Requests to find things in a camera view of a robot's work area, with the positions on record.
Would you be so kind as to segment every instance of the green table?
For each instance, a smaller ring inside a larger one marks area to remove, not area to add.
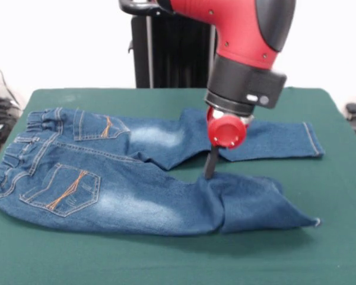
[[[113,115],[178,118],[206,108],[204,90],[64,89],[36,91],[29,111],[70,107]],[[2,284],[356,284],[356,135],[322,90],[285,89],[275,110],[258,119],[313,123],[321,160],[221,163],[217,170],[278,179],[286,196],[319,228],[235,235],[158,237],[85,235],[46,230],[0,212]],[[205,158],[171,174],[193,181]]]

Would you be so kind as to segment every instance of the denim fabric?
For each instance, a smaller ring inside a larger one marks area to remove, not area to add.
[[[185,183],[169,176],[164,170],[209,150],[205,124],[205,114],[193,109],[179,121],[33,112],[0,162],[0,209],[79,232],[179,236],[320,223],[271,178],[216,172]],[[254,122],[239,149],[221,152],[232,161],[322,154],[310,124],[267,122]]]

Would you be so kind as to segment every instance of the folded pant leg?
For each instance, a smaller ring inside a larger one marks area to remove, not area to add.
[[[62,109],[64,136],[68,141],[90,148],[153,162],[169,170],[203,151],[211,144],[207,136],[205,112],[185,109],[178,120],[107,116],[83,110]],[[48,112],[43,124],[55,115]],[[310,123],[271,123],[254,121],[245,142],[220,155],[235,162],[253,159],[322,157],[320,145]]]
[[[185,183],[152,163],[73,148],[61,138],[42,131],[9,145],[0,162],[0,210],[58,230],[167,236],[319,223],[269,178],[216,173]]]

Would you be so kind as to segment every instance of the white wall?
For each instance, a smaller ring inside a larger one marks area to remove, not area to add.
[[[117,0],[0,0],[0,67],[25,102],[38,88],[135,87],[130,20]],[[340,110],[356,102],[356,0],[297,0],[275,69]]]

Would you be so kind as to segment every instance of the black cable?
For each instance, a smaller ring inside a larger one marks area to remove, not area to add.
[[[9,95],[12,97],[13,101],[15,101],[17,105],[20,105],[19,102],[17,101],[16,97],[13,95],[12,91],[8,88],[7,82],[5,81],[4,73],[1,71],[1,69],[0,69],[0,74],[1,74],[2,82],[3,82],[6,90],[8,91]]]

